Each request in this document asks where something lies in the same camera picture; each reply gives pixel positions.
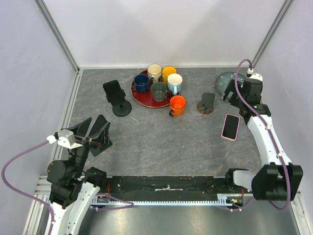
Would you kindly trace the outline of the pink case smartphone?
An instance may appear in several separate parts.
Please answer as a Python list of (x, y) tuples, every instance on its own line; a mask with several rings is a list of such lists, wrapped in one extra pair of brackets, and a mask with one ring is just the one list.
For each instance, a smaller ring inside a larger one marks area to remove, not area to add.
[(239, 130), (239, 123), (240, 118), (238, 116), (226, 114), (221, 137), (226, 140), (235, 141)]

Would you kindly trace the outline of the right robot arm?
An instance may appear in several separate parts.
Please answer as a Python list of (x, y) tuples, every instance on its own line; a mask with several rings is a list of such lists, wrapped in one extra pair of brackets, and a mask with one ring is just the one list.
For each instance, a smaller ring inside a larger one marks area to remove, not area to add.
[(241, 187), (250, 190), (256, 200), (293, 201), (303, 177), (303, 169), (294, 165), (284, 152), (275, 133), (271, 112), (261, 103), (262, 81), (246, 78), (230, 80), (223, 99), (239, 108), (239, 114), (251, 131), (261, 157), (257, 173), (231, 168), (226, 173), (224, 187), (234, 193)]

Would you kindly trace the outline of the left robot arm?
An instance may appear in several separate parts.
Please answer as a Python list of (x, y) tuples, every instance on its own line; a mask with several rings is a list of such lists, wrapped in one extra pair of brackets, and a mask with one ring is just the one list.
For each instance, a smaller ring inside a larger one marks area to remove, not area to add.
[(53, 209), (53, 228), (50, 235), (76, 235), (82, 220), (98, 192), (107, 188), (106, 172), (91, 167), (84, 170), (88, 155), (97, 156), (109, 147), (110, 122), (99, 115), (72, 127), (64, 128), (46, 139), (68, 150), (68, 159), (54, 160), (47, 168), (47, 181), (51, 183), (49, 196)]

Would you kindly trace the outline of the black angled phone stand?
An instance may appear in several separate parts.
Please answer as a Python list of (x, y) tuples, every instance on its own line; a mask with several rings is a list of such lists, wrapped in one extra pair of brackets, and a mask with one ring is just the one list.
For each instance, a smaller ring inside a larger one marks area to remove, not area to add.
[(108, 149), (110, 146), (100, 146), (99, 149), (91, 149), (90, 148), (90, 152), (92, 153), (93, 156), (97, 156), (99, 155), (100, 153), (102, 153), (103, 151), (105, 151), (106, 149)]

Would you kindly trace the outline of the black round-base phone stand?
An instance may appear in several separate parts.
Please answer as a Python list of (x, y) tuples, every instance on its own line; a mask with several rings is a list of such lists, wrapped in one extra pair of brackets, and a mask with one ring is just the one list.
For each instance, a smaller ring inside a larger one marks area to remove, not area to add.
[(118, 117), (125, 117), (132, 111), (132, 105), (129, 101), (116, 106), (112, 106), (113, 113)]

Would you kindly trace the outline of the black phone on stand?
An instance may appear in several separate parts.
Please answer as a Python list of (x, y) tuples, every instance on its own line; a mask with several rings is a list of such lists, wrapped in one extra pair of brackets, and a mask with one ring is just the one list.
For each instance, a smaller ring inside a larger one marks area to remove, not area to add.
[(112, 80), (103, 84), (107, 101), (112, 105), (120, 105), (126, 101), (125, 92), (120, 87), (118, 80)]

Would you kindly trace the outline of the blue ceramic plate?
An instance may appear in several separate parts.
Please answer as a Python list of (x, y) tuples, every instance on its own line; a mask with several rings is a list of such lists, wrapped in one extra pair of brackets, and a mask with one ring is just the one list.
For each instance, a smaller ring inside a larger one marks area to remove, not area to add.
[(235, 72), (224, 72), (215, 81), (215, 88), (219, 94), (224, 94), (229, 82), (235, 79)]

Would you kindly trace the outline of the orange mug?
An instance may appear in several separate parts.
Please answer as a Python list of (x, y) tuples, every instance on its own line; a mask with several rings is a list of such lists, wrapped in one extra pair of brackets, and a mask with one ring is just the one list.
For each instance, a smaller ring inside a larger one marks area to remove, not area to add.
[(173, 96), (170, 99), (169, 116), (182, 116), (184, 114), (186, 99), (181, 95)]

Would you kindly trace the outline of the light blue white mug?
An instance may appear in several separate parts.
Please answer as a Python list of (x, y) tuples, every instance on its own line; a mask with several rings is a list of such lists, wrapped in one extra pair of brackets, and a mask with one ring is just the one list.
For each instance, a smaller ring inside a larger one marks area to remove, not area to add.
[(182, 76), (177, 73), (173, 73), (168, 76), (168, 90), (171, 91), (173, 95), (177, 95), (181, 91), (181, 86), (182, 86)]

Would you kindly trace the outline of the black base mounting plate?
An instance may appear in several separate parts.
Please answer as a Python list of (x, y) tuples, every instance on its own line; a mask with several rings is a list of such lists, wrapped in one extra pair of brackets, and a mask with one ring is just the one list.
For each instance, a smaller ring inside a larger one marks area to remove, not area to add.
[(125, 201), (215, 201), (219, 194), (247, 195), (247, 189), (213, 176), (112, 176), (100, 189)]

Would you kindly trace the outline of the red round tray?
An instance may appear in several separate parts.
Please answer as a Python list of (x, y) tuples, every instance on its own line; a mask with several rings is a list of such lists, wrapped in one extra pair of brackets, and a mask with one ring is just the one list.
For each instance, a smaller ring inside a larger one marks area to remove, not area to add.
[(152, 83), (150, 82), (149, 90), (146, 93), (144, 93), (144, 94), (138, 93), (136, 91), (136, 86), (135, 86), (134, 80), (133, 80), (132, 84), (131, 84), (131, 92), (132, 92), (133, 98), (138, 103), (140, 103), (141, 105), (148, 107), (148, 108), (155, 108), (156, 109), (156, 108), (163, 108), (163, 107), (169, 106), (170, 100), (172, 97), (174, 97), (174, 95), (172, 94), (172, 92), (170, 90), (168, 90), (168, 86), (166, 85), (166, 90), (167, 90), (166, 98), (161, 102), (157, 102), (157, 101), (153, 100), (153, 94), (151, 91), (151, 86), (152, 86)]

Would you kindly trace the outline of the yellow mug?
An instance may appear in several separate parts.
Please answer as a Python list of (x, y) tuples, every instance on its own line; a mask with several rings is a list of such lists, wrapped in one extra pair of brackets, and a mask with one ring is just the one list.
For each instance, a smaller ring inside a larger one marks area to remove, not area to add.
[(168, 76), (171, 74), (177, 73), (177, 69), (173, 66), (166, 66), (161, 71), (161, 77), (159, 78), (160, 82), (168, 84)]

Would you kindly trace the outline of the dark blue mug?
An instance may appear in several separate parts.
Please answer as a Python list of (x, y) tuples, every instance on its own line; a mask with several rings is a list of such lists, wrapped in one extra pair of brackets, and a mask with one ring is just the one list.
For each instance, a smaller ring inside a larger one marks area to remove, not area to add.
[(134, 84), (132, 85), (132, 91), (140, 94), (145, 94), (149, 90), (149, 77), (145, 74), (138, 74), (134, 78)]

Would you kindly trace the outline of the grey glass mug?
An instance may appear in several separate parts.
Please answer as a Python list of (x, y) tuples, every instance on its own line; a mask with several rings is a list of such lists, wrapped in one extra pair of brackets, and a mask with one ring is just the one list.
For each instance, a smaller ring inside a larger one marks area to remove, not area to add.
[(163, 82), (153, 83), (151, 86), (152, 99), (155, 102), (163, 102), (173, 95), (168, 90), (168, 87)]

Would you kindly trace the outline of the cream mug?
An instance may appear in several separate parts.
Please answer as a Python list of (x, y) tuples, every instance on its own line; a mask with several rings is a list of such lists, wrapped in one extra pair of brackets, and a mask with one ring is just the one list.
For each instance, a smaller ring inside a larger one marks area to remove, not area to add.
[(162, 67), (159, 64), (151, 64), (147, 68), (147, 74), (151, 83), (160, 82), (162, 80)]

